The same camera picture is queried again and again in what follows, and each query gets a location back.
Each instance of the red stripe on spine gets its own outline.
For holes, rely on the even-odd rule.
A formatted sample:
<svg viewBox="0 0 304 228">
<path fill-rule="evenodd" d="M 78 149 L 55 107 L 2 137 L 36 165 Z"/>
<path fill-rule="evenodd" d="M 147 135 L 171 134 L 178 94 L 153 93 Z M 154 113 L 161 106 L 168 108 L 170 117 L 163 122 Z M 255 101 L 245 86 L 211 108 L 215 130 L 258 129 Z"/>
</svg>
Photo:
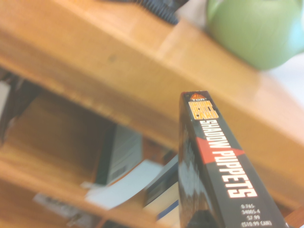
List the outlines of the red stripe on spine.
<svg viewBox="0 0 304 228">
<path fill-rule="evenodd" d="M 220 156 L 220 154 L 213 154 L 212 152 L 217 151 L 233 151 L 236 156 L 244 154 L 243 150 L 235 149 L 235 148 L 210 148 L 209 142 L 205 139 L 201 139 L 196 137 L 196 142 L 199 146 L 199 152 L 202 157 L 203 163 L 208 164 L 211 162 L 215 162 L 214 157 Z"/>
</svg>

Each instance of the wooden shelf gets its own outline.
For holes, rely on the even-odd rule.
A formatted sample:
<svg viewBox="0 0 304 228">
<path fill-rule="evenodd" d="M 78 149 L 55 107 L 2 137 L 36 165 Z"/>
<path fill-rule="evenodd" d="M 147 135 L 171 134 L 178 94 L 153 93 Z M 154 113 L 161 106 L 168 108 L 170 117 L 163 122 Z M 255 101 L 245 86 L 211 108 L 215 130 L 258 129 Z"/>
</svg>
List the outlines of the wooden shelf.
<svg viewBox="0 0 304 228">
<path fill-rule="evenodd" d="M 175 149 L 180 93 L 209 90 L 275 200 L 304 203 L 304 111 L 202 31 L 184 20 L 170 26 L 133 4 L 0 6 L 6 69 Z"/>
<path fill-rule="evenodd" d="M 294 228 L 300 228 L 304 225 L 304 208 L 299 207 L 293 213 L 285 218 L 286 222 Z"/>
<path fill-rule="evenodd" d="M 142 210 L 142 194 L 109 211 L 85 201 L 87 190 L 80 184 L 92 181 L 100 142 L 111 124 L 43 92 L 9 130 L 0 149 L 0 179 L 132 228 L 160 227 Z"/>
<path fill-rule="evenodd" d="M 33 202 L 35 193 L 2 180 L 0 180 L 0 189 L 0 227 L 67 227 L 67 219 Z"/>
</svg>

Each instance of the white paper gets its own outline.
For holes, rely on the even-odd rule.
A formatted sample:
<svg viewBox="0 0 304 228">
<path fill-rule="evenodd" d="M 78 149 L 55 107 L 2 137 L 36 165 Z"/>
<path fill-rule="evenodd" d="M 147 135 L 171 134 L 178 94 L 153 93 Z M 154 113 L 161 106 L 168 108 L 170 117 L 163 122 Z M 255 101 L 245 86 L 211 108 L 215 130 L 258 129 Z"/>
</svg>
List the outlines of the white paper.
<svg viewBox="0 0 304 228">
<path fill-rule="evenodd" d="M 115 184 L 89 191 L 86 200 L 104 209 L 112 209 L 143 190 L 162 170 L 163 166 L 144 160 Z"/>
</svg>

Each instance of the tor logo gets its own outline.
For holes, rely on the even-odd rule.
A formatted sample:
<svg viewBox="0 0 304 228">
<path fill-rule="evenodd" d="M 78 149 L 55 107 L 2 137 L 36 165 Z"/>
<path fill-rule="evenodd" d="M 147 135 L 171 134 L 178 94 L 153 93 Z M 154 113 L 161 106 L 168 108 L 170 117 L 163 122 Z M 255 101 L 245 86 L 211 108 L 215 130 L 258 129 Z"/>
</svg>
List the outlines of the tor logo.
<svg viewBox="0 0 304 228">
<path fill-rule="evenodd" d="M 204 100 L 206 100 L 206 98 L 204 96 L 200 95 L 200 94 L 195 93 L 191 96 L 190 100 L 192 100 L 192 101 L 204 101 Z"/>
</svg>

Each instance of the green ceramic pot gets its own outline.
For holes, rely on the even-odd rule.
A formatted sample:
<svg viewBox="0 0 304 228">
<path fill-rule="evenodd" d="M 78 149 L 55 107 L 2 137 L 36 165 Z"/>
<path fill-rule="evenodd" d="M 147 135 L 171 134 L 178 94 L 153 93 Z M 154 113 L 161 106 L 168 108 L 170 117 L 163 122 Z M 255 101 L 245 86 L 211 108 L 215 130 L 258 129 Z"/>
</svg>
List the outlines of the green ceramic pot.
<svg viewBox="0 0 304 228">
<path fill-rule="evenodd" d="M 207 31 L 235 55 L 266 70 L 304 52 L 303 8 L 303 0 L 209 0 Z"/>
</svg>

